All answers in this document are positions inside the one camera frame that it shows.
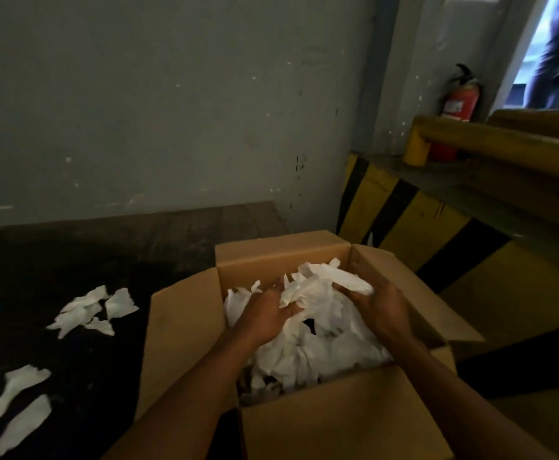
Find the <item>person's right hand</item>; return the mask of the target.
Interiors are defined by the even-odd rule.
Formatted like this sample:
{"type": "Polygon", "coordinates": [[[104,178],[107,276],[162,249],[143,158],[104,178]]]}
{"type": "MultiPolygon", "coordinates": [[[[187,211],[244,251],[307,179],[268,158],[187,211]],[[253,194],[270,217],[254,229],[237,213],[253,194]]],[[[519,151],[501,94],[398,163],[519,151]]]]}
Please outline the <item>person's right hand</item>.
{"type": "Polygon", "coordinates": [[[383,344],[412,335],[407,301],[403,293],[383,278],[373,285],[373,293],[365,295],[337,283],[333,287],[346,295],[359,311],[372,333],[383,344]]]}

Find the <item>person's left hand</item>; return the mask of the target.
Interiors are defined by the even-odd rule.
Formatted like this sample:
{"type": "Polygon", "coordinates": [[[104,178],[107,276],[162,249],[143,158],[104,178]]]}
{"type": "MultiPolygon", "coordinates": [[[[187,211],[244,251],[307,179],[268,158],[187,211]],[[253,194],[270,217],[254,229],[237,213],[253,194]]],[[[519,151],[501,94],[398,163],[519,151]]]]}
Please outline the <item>person's left hand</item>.
{"type": "Polygon", "coordinates": [[[283,308],[281,296],[284,290],[283,278],[279,277],[264,292],[253,293],[233,326],[237,339],[249,350],[255,351],[269,343],[283,330],[288,321],[282,322],[279,316],[280,308],[283,308]]]}

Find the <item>white paper bundle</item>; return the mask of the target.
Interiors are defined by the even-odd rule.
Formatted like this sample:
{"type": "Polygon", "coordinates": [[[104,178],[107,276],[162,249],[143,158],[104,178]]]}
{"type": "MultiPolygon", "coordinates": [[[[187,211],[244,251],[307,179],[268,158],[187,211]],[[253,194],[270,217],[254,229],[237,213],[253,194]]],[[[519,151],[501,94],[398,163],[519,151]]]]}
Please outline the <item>white paper bundle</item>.
{"type": "Polygon", "coordinates": [[[292,281],[285,282],[282,306],[298,303],[305,310],[304,319],[313,319],[326,330],[344,330],[349,323],[349,303],[345,295],[333,288],[338,283],[352,291],[370,294],[373,286],[354,273],[340,269],[340,260],[328,264],[301,264],[292,281]]]}

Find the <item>person's right forearm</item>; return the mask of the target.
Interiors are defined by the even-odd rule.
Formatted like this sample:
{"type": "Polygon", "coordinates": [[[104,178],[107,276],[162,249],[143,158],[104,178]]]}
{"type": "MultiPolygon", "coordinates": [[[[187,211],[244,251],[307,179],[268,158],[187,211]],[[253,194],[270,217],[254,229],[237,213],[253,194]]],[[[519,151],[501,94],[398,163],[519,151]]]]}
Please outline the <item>person's right forearm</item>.
{"type": "Polygon", "coordinates": [[[410,332],[382,331],[379,339],[406,374],[457,460],[559,460],[451,372],[410,332]]]}

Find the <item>person's left forearm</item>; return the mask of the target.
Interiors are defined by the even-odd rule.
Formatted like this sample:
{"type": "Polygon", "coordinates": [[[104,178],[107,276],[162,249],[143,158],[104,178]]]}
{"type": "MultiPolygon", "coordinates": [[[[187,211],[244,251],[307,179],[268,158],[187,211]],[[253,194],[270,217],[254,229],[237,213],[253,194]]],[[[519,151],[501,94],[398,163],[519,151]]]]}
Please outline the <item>person's left forearm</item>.
{"type": "Polygon", "coordinates": [[[225,332],[102,460],[205,460],[238,374],[278,332],[262,326],[225,332]]]}

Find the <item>pile of white paper scraps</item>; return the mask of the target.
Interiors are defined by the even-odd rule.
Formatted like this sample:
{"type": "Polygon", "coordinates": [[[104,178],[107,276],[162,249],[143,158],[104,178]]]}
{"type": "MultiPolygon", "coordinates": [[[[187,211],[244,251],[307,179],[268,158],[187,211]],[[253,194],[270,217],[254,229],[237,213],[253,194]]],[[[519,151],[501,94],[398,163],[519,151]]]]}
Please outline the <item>pile of white paper scraps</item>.
{"type": "Polygon", "coordinates": [[[338,376],[392,362],[350,302],[344,330],[326,330],[304,319],[288,319],[283,330],[249,358],[237,382],[239,404],[250,407],[313,387],[338,376]]]}

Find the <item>yellow black striped ledge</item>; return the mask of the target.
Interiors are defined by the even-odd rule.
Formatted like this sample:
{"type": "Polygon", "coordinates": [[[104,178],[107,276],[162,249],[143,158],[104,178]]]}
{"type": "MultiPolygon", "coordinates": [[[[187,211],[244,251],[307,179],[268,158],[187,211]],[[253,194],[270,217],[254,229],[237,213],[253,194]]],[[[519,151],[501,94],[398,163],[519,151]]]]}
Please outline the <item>yellow black striped ledge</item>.
{"type": "Polygon", "coordinates": [[[336,232],[394,253],[480,332],[452,343],[459,376],[559,455],[559,258],[491,212],[465,213],[351,153],[336,232]]]}

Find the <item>open brown cardboard box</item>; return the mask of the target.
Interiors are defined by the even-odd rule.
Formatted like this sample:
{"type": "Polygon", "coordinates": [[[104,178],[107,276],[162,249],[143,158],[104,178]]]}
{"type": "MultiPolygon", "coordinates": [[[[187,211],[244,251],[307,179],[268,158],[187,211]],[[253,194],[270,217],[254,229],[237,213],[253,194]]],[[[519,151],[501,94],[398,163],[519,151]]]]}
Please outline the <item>open brown cardboard box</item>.
{"type": "MultiPolygon", "coordinates": [[[[353,245],[329,231],[236,241],[215,247],[215,267],[151,296],[135,420],[144,417],[227,328],[229,288],[265,288],[305,262],[338,258],[363,279],[387,278],[406,293],[415,336],[456,372],[449,343],[484,341],[393,253],[353,245]]],[[[355,369],[312,387],[245,406],[232,383],[220,414],[237,416],[246,460],[448,460],[442,433],[396,364],[355,369]]]]}

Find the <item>red fire extinguisher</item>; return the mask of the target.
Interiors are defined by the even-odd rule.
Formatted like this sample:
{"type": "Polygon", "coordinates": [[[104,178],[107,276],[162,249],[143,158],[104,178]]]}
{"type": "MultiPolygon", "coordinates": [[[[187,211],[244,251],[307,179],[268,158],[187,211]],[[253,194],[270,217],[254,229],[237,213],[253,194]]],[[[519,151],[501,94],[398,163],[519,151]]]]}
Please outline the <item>red fire extinguisher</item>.
{"type": "MultiPolygon", "coordinates": [[[[457,63],[456,66],[460,69],[460,73],[450,82],[456,82],[457,85],[444,99],[441,117],[470,122],[482,94],[483,85],[467,65],[457,63]]],[[[428,159],[432,162],[454,162],[459,152],[456,146],[432,143],[428,159]]]]}

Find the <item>long torn white paper piece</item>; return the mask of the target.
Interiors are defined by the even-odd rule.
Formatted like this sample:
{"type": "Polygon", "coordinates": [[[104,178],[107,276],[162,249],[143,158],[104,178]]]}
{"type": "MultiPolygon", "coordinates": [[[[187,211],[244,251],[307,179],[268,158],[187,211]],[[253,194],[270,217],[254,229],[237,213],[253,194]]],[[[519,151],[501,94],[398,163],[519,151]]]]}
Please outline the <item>long torn white paper piece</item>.
{"type": "Polygon", "coordinates": [[[25,365],[5,374],[5,387],[0,395],[0,418],[6,413],[14,398],[25,389],[38,385],[51,377],[49,369],[25,365]]]}
{"type": "Polygon", "coordinates": [[[15,449],[31,433],[36,431],[50,416],[51,411],[49,396],[42,394],[17,414],[0,436],[0,457],[15,449]]]}

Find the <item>yellow metal guard rail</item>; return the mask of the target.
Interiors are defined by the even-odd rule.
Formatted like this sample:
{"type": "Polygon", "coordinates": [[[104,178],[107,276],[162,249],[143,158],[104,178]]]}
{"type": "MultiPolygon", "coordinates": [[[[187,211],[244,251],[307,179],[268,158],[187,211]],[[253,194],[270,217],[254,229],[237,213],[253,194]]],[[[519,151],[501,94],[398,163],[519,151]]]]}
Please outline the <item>yellow metal guard rail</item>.
{"type": "Polygon", "coordinates": [[[403,162],[424,167],[433,143],[559,179],[559,110],[499,109],[485,124],[418,115],[403,162]]]}

